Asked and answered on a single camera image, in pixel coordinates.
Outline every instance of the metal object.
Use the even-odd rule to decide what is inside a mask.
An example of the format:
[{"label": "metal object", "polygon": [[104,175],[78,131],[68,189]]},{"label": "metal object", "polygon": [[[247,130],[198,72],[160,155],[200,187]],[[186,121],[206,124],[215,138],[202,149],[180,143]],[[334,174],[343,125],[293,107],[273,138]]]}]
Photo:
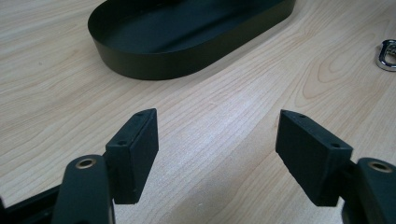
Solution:
[{"label": "metal object", "polygon": [[0,223],[115,223],[113,202],[137,203],[158,152],[155,109],[133,115],[103,156],[71,161],[60,186],[5,208]]},{"label": "metal object", "polygon": [[388,62],[387,56],[396,58],[396,40],[389,39],[382,42],[382,49],[375,61],[378,67],[389,72],[396,72],[396,63]]},{"label": "metal object", "polygon": [[282,110],[276,152],[316,206],[345,201],[347,224],[396,223],[396,167],[385,161],[350,160],[353,148],[309,117]]},{"label": "metal object", "polygon": [[285,20],[295,0],[111,0],[88,29],[104,63],[137,79],[195,73]]}]

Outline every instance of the table surface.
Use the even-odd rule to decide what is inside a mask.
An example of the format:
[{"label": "table surface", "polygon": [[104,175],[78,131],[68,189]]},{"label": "table surface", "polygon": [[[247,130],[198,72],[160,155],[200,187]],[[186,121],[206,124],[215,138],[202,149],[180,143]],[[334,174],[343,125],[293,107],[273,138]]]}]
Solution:
[{"label": "table surface", "polygon": [[291,16],[191,76],[142,81],[101,61],[87,29],[98,0],[0,2],[0,195],[59,185],[103,154],[132,114],[158,110],[160,151],[118,223],[341,223],[315,207],[275,152],[280,109],[396,163],[396,74],[375,65],[396,37],[393,0],[297,0]]}]

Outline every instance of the black container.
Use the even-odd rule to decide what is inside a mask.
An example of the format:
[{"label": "black container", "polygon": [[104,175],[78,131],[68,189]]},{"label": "black container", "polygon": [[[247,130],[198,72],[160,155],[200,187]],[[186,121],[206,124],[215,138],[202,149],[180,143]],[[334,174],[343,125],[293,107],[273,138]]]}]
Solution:
[{"label": "black container", "polygon": [[197,72],[285,20],[295,0],[108,0],[88,28],[105,64],[126,77]]}]

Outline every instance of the wooden table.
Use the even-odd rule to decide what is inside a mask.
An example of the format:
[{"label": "wooden table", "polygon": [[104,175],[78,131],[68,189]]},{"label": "wooden table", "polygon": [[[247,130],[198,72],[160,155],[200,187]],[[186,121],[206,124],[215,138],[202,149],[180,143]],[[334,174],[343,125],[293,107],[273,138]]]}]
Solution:
[{"label": "wooden table", "polygon": [[99,0],[0,2],[0,195],[6,206],[59,185],[102,154],[132,114],[158,109],[160,151],[141,201],[118,223],[341,223],[317,208],[275,153],[279,110],[396,163],[394,0],[297,0],[272,30],[188,77],[142,81],[101,61],[87,29]]}]

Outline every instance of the keyring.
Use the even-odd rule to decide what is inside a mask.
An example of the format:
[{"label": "keyring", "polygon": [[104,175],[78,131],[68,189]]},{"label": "keyring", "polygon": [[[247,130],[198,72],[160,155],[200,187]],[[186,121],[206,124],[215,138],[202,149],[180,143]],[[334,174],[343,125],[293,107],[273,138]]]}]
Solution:
[{"label": "keyring", "polygon": [[396,57],[396,40],[388,39],[382,42],[381,52],[375,60],[378,67],[389,72],[396,72],[396,63],[390,63],[386,60],[388,54]]}]

